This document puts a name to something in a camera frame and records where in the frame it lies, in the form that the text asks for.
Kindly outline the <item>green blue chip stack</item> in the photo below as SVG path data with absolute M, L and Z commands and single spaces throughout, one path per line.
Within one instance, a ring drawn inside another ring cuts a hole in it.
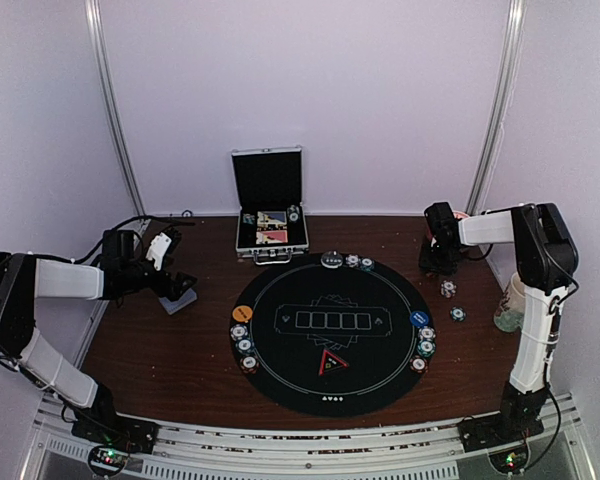
M 464 322 L 467 319 L 467 312 L 462 307 L 454 306 L 450 310 L 450 318 L 453 322 Z

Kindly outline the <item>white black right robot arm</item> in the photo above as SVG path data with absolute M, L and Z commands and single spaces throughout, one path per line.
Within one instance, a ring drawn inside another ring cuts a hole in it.
M 551 393 L 563 304 L 578 289 L 574 273 L 579 257 L 573 238 L 554 203 L 528 203 L 458 219 L 449 203 L 437 202 L 425 209 L 424 217 L 430 239 L 422 243 L 419 266 L 425 272 L 454 273 L 464 248 L 514 245 L 525 306 L 517 357 L 499 412 L 464 427 L 469 431 L 484 426 L 499 440 L 513 441 L 535 428 Z

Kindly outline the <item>blue patterned card deck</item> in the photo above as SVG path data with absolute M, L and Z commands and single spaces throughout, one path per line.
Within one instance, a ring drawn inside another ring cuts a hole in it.
M 187 289 L 177 300 L 160 297 L 159 302 L 168 315 L 174 315 L 197 300 L 197 293 L 193 288 Z

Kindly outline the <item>orange big blind button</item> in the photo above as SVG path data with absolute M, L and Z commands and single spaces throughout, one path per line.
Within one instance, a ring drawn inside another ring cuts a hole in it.
M 238 323 L 248 323 L 253 318 L 253 309 L 249 305 L 236 306 L 232 311 L 232 319 Z

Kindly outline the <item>blue chips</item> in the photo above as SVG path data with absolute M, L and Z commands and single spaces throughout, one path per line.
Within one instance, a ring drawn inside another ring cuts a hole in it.
M 236 324 L 230 328 L 230 336 L 233 341 L 240 341 L 249 336 L 248 328 L 243 324 Z
M 360 265 L 360 257 L 357 254 L 349 254 L 345 258 L 345 264 L 350 268 L 358 268 Z
M 433 342 L 436 338 L 436 331 L 430 326 L 424 326 L 418 330 L 418 338 L 420 341 L 431 341 Z

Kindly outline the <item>red triangle all-in marker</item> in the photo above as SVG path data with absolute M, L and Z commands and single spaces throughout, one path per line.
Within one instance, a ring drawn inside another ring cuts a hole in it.
M 322 351 L 319 362 L 318 376 L 323 377 L 326 374 L 333 373 L 342 369 L 348 369 L 349 363 L 328 349 Z

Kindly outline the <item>blue white chip stack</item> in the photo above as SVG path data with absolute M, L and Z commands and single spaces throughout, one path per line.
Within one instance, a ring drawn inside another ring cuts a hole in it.
M 457 285 L 451 280 L 442 281 L 440 284 L 440 294 L 447 299 L 453 298 L 457 292 Z

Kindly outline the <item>clear dealer button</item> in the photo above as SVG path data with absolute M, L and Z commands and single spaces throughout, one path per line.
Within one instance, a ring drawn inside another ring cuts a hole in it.
M 344 257 L 337 251 L 328 251 L 321 256 L 321 264 L 329 269 L 340 268 L 344 264 Z

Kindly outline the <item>orange chips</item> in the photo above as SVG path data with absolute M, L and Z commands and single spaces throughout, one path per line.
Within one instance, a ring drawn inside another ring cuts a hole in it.
M 252 355 L 242 357 L 239 364 L 245 374 L 255 374 L 260 366 L 258 359 Z
M 419 355 L 413 356 L 409 361 L 410 369 L 417 374 L 424 374 L 428 370 L 428 361 Z

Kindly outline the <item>aluminium frame post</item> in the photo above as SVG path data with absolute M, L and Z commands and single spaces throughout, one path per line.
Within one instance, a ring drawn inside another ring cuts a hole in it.
M 146 209 L 141 198 L 139 185 L 131 164 L 119 108 L 116 101 L 113 79 L 107 55 L 105 32 L 102 23 L 101 5 L 97 0 L 84 2 L 87 28 L 96 62 L 100 89 L 104 101 L 105 115 L 113 142 L 115 156 L 121 170 L 125 188 L 134 212 L 144 215 Z
M 526 14 L 524 0 L 509 2 L 509 11 L 501 52 L 500 66 L 473 184 L 465 211 L 476 214 L 484 206 L 495 172 L 501 141 L 504 137 L 504 122 L 514 89 L 519 64 L 523 27 Z

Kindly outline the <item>green chips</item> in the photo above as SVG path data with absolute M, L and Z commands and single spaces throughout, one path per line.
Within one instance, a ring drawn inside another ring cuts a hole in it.
M 423 339 L 417 344 L 418 355 L 423 358 L 430 358 L 436 351 L 436 344 L 433 340 Z
M 360 269 L 363 271 L 372 271 L 375 267 L 375 262 L 372 258 L 364 257 L 360 260 Z
M 235 347 L 241 355 L 249 356 L 254 352 L 254 344 L 251 338 L 244 337 L 236 341 Z

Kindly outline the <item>aluminium poker case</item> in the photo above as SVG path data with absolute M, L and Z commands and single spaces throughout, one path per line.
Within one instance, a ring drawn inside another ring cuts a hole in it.
M 242 259 L 250 259 L 263 266 L 285 264 L 292 258 L 309 252 L 309 236 L 303 208 L 301 146 L 234 150 L 231 161 L 240 211 L 236 233 L 236 253 Z M 300 208 L 296 223 L 260 228 L 257 226 L 258 211 L 285 211 L 291 205 Z M 255 225 L 242 222 L 243 214 L 253 214 Z M 285 244 L 257 245 L 256 232 L 286 230 Z

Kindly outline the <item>round black poker mat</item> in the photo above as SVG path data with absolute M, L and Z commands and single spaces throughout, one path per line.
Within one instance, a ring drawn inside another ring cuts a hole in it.
M 418 355 L 412 311 L 433 316 L 424 298 L 400 273 L 374 260 L 372 271 L 329 269 L 318 254 L 271 266 L 240 294 L 253 318 L 229 317 L 230 346 L 241 355 L 230 328 L 246 325 L 259 369 L 245 374 L 275 403 L 320 417 L 353 417 L 383 409 L 409 393 L 424 374 L 410 369 Z M 322 351 L 331 350 L 350 367 L 318 376 Z

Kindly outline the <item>blue small blind button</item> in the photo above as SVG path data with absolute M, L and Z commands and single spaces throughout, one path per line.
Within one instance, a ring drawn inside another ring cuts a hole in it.
M 409 315 L 410 323 L 418 329 L 425 328 L 431 325 L 430 315 L 422 310 L 412 311 Z

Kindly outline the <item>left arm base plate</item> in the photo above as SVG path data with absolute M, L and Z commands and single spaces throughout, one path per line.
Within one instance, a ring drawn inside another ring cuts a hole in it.
M 88 420 L 77 420 L 72 428 L 73 436 L 115 448 L 127 453 L 151 454 L 159 426 L 151 421 L 122 417 L 113 429 L 96 426 Z

